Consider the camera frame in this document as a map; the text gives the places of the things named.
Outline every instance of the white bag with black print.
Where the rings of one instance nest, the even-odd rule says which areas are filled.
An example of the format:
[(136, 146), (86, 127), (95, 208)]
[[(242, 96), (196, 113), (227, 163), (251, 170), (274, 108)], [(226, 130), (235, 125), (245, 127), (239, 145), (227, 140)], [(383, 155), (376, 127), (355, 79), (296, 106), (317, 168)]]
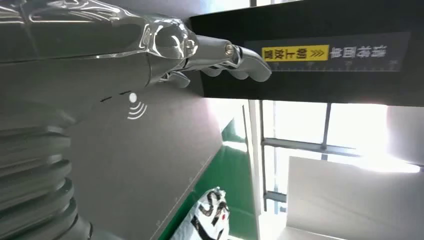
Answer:
[(219, 187), (208, 190), (185, 216), (171, 240), (227, 240), (230, 211), (225, 195)]

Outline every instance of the yellow label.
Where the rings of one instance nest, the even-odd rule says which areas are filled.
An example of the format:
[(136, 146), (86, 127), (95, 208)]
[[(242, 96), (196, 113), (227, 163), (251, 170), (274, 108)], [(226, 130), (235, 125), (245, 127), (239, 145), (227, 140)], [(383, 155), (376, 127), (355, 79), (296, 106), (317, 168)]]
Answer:
[(330, 45), (272, 46), (262, 48), (265, 62), (327, 61)]

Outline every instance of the chrome robot arm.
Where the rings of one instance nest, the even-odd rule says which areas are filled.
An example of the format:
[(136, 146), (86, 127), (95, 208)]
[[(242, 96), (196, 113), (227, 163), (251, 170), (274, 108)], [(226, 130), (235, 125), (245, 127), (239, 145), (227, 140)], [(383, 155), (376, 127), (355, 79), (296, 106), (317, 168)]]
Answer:
[(99, 0), (0, 0), (0, 239), (119, 240), (77, 213), (64, 129), (101, 100), (185, 71), (263, 82), (255, 52)]

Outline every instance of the green floor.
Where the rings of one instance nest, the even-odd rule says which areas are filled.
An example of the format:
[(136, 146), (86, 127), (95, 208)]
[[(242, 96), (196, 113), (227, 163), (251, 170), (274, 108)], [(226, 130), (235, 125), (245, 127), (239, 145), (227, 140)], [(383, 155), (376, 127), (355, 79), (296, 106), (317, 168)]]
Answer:
[[(246, 139), (236, 134), (236, 127), (240, 127), (239, 124), (243, 124), (243, 121), (233, 119), (228, 124), (222, 131), (223, 142), (246, 144)], [(226, 191), (225, 198), (230, 210), (229, 234), (243, 240), (257, 240), (258, 229), (255, 218), (249, 154), (226, 145), (221, 146), (198, 180), (194, 190), (185, 199), (159, 240), (170, 239), (193, 204), (207, 190), (214, 187), (221, 187), (222, 190)]]

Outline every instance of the wifi symbol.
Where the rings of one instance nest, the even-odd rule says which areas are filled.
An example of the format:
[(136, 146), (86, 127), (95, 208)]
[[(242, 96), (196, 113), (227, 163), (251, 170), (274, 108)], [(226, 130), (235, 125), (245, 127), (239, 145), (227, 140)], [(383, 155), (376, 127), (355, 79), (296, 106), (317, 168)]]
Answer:
[(132, 106), (129, 107), (127, 119), (135, 120), (141, 118), (141, 116), (143, 116), (143, 114), (145, 114), (147, 110), (147, 105), (144, 103), (142, 104), (142, 101), (139, 101), (136, 104), (137, 94), (135, 94), (134, 92), (129, 95), (129, 102)]

